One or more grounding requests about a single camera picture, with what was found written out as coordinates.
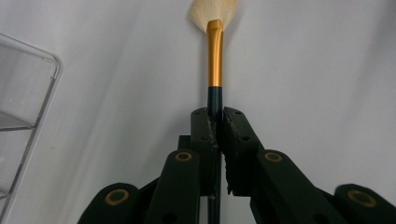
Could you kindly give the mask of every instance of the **white background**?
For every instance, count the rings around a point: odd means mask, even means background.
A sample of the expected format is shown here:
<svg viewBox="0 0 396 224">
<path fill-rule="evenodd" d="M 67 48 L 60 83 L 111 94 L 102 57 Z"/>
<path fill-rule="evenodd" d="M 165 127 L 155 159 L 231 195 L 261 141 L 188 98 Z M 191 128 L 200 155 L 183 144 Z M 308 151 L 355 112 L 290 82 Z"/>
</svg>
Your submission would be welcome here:
<svg viewBox="0 0 396 224">
<path fill-rule="evenodd" d="M 190 5 L 0 1 L 0 33 L 61 62 L 6 223 L 77 223 L 103 187 L 160 174 L 206 101 Z M 390 0 L 240 1 L 224 34 L 224 105 L 317 187 L 356 183 L 396 204 L 395 12 Z M 248 199 L 224 196 L 222 223 L 254 223 Z"/>
</svg>

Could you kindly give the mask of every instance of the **cream bristles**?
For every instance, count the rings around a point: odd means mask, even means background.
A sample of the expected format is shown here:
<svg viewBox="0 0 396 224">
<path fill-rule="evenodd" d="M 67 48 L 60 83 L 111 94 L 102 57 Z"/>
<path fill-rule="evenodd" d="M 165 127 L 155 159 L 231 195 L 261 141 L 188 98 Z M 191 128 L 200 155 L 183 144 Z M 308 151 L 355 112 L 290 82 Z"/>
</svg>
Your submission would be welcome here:
<svg viewBox="0 0 396 224">
<path fill-rule="evenodd" d="M 192 21 L 206 33 L 209 21 L 221 20 L 225 30 L 235 13 L 237 0 L 195 0 L 190 8 Z"/>
</svg>

